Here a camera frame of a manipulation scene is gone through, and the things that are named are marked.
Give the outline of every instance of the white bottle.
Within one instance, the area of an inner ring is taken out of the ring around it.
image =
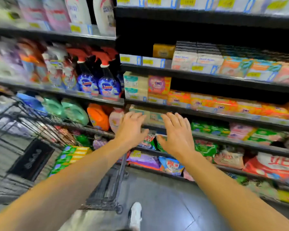
[[[124,117],[124,110],[120,108],[114,108],[115,110],[111,112],[109,115],[109,124],[111,130],[116,133],[119,125],[120,125],[120,120],[122,117]]]
[[[97,27],[101,35],[115,34],[115,16],[112,0],[93,0],[93,9]]]
[[[86,0],[65,0],[72,23],[91,24],[91,17]]]

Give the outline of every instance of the white sneaker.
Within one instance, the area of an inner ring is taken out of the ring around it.
[[[129,228],[133,231],[140,231],[140,222],[142,221],[141,204],[135,202],[128,212]]]

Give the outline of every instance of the cart wheel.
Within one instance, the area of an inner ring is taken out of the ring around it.
[[[123,206],[122,205],[116,206],[116,213],[120,215],[122,214],[122,212],[123,212]]]
[[[125,173],[124,173],[124,178],[125,178],[125,179],[128,178],[128,172],[127,172],[127,171],[125,171]]]

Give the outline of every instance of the shopping cart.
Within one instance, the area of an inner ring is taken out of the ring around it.
[[[61,119],[35,110],[15,97],[0,96],[0,204],[9,204],[36,183],[47,178],[66,145],[82,146],[71,130],[89,138],[100,134],[109,139],[112,132]],[[122,213],[118,197],[125,172],[126,154],[104,176],[80,209]]]

